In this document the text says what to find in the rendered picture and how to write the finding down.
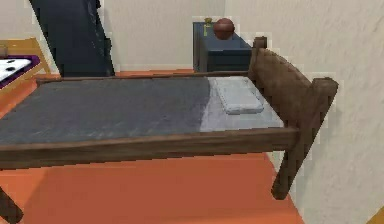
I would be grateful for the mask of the pale grey pillow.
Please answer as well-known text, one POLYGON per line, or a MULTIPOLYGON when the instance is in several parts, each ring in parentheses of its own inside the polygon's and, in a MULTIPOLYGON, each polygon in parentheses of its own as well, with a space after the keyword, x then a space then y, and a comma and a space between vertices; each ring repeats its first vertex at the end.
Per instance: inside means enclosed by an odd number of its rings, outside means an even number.
POLYGON ((219 77, 214 80, 224 111, 229 115, 257 114, 263 103, 257 88, 246 77, 219 77))

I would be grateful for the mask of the brown wooden bed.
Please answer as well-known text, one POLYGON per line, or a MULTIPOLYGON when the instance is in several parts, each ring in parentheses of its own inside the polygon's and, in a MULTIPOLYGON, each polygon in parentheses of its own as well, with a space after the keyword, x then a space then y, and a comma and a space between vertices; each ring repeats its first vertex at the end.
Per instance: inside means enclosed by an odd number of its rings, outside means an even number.
POLYGON ((277 200, 285 199, 332 104, 338 83, 329 77, 308 80, 291 63, 267 49, 265 36, 254 39, 247 71, 223 71, 221 75, 249 77, 284 126, 0 145, 0 170, 282 151, 284 159, 271 193, 277 200))

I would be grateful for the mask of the dark blue bedside cabinet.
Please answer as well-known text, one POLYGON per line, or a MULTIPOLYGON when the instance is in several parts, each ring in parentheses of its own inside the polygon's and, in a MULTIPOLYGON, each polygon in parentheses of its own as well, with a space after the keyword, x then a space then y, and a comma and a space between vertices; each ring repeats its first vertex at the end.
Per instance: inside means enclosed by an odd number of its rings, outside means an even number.
POLYGON ((219 40, 213 27, 204 22, 193 23, 193 69, 195 72, 246 71, 249 68, 251 46, 237 34, 219 40))

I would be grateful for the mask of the red-brown ball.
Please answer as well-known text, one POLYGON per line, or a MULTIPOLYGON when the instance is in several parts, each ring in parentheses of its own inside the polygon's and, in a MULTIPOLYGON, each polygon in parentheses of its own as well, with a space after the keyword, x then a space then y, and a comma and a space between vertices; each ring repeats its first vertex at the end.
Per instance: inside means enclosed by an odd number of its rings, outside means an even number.
POLYGON ((227 40, 234 34, 235 25, 230 19, 221 18, 214 23, 213 31, 219 40, 227 40))

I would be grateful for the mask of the small yellow-green bottle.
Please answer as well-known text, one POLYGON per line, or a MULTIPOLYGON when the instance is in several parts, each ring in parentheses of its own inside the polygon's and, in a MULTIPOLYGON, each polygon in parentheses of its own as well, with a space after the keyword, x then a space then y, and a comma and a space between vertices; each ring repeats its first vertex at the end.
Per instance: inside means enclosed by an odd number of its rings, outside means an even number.
POLYGON ((211 17, 207 17, 204 19, 204 25, 203 25, 204 37, 207 37, 212 32, 212 21, 213 19, 211 17))

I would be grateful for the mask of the white box with black dots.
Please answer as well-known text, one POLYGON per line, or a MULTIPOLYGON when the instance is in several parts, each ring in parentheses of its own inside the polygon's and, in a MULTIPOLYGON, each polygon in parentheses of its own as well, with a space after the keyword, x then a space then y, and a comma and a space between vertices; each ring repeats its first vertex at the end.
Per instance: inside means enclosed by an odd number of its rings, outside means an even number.
POLYGON ((0 82, 29 66, 29 59, 0 59, 0 82))

